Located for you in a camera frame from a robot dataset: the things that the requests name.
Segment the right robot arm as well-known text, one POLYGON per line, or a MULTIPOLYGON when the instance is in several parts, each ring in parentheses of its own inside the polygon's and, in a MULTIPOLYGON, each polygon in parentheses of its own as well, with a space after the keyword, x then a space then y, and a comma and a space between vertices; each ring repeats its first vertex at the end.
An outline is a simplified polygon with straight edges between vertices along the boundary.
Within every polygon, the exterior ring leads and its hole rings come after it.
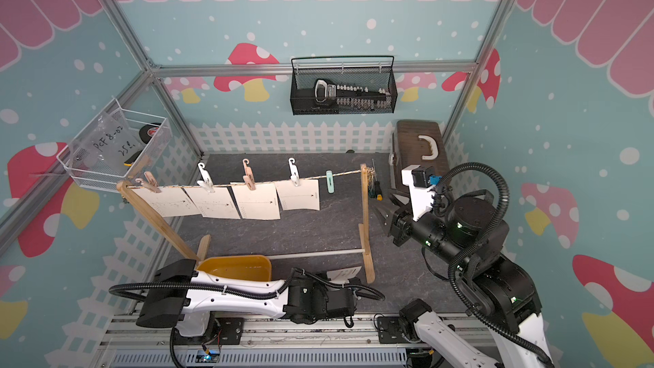
POLYGON ((401 247, 413 240, 422 255, 447 265, 435 277, 451 286, 466 311, 492 334, 501 359, 478 351, 425 301, 400 310, 409 342, 431 347, 453 367, 551 367, 542 303, 528 272, 502 253, 509 184, 489 165, 468 162, 444 175, 410 165, 401 172, 406 192, 391 190, 373 211, 401 247))

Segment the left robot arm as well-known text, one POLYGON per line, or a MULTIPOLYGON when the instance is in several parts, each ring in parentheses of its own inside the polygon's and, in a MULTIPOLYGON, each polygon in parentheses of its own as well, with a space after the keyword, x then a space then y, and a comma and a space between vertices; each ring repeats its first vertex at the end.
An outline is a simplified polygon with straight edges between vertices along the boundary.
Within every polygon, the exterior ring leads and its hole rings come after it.
POLYGON ((333 319, 350 322, 360 299, 386 300, 357 278, 333 281, 295 267, 287 279, 229 279, 197 270, 189 259, 163 267, 152 281, 115 285, 109 293, 141 303, 139 327, 175 329, 182 337, 204 336, 211 315, 218 312, 313 325, 333 319))

